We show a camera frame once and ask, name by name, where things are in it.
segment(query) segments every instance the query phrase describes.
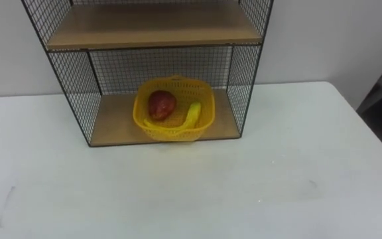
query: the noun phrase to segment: apple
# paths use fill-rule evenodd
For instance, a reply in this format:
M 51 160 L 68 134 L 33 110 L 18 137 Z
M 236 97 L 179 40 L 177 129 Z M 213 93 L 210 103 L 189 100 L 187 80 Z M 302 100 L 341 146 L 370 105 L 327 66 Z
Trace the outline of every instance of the apple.
M 175 109 L 176 98 L 165 90 L 151 93 L 149 98 L 149 114 L 152 120 L 165 120 Z

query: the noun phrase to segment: upper shelf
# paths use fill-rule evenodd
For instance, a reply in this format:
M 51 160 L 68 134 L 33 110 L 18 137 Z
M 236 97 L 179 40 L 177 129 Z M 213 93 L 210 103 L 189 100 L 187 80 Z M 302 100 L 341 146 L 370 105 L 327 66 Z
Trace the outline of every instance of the upper shelf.
M 127 48 L 260 42 L 234 2 L 74 5 L 48 49 Z

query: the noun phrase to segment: black object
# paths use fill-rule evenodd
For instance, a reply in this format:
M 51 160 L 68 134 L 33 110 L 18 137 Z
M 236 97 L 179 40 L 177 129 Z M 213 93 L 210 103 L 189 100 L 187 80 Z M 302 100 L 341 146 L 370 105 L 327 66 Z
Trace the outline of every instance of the black object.
M 242 135 L 273 0 L 240 0 L 261 42 L 113 49 L 49 50 L 48 40 L 72 5 L 126 4 L 132 0 L 21 0 L 89 146 L 101 96 L 135 93 L 151 78 L 180 74 L 226 88 Z M 228 0 L 146 0 L 193 3 Z

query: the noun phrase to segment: white table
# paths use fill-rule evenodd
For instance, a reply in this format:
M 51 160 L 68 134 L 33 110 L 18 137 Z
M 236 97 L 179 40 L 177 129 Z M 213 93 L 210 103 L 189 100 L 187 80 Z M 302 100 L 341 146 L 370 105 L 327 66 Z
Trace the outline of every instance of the white table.
M 238 140 L 89 148 L 0 98 L 0 238 L 382 238 L 382 144 L 328 83 L 256 86 Z

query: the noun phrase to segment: lower shelf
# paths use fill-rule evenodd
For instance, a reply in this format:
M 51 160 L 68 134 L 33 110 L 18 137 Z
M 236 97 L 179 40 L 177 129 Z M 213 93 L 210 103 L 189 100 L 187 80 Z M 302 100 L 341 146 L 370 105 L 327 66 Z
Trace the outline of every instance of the lower shelf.
M 236 139 L 239 137 L 232 109 L 225 90 L 214 90 L 216 118 L 201 140 Z M 101 97 L 91 146 L 130 145 L 156 143 L 133 121 L 132 110 L 135 94 Z

